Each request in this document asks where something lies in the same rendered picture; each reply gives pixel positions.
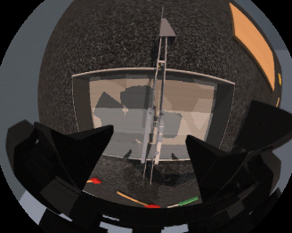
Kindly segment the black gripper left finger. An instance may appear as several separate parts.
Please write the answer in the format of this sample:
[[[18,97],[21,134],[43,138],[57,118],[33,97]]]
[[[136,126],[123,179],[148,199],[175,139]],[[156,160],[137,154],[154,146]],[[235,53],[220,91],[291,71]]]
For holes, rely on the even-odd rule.
[[[59,158],[75,188],[84,189],[85,183],[91,177],[91,173],[102,152],[105,152],[111,134],[114,133],[114,125],[95,127],[73,134],[62,134],[48,126],[35,121],[38,141],[48,146]]]

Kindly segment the light wooden board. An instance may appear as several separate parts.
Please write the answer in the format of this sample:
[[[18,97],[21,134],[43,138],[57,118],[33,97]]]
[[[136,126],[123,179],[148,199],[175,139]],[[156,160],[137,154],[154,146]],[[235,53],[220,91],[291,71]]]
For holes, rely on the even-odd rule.
[[[275,91],[273,86],[273,78],[275,77],[275,68],[273,68],[272,51],[270,51],[269,45],[265,42],[264,37],[258,33],[254,24],[250,22],[246,15],[243,15],[235,5],[228,3],[231,13],[231,25],[232,25],[232,37],[243,45],[243,48],[249,52],[251,58],[254,58],[256,65],[261,69],[263,76],[266,78],[266,82],[269,82],[269,87],[272,88],[272,92]]]

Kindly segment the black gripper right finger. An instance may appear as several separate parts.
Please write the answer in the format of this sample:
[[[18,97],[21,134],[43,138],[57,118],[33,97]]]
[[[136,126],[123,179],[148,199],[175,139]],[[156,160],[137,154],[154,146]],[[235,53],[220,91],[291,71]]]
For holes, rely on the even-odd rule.
[[[251,149],[249,152],[230,155],[190,134],[187,134],[185,142],[203,203],[218,198],[217,193],[239,173],[243,164],[256,160],[262,152],[261,149]]]

